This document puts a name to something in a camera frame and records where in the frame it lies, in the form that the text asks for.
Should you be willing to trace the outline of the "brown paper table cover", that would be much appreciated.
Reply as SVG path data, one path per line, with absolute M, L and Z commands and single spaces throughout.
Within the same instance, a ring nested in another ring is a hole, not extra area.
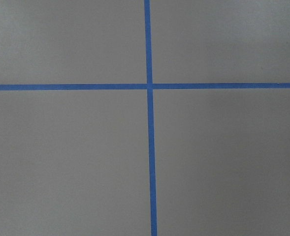
M 0 0 L 0 236 L 290 236 L 290 0 Z

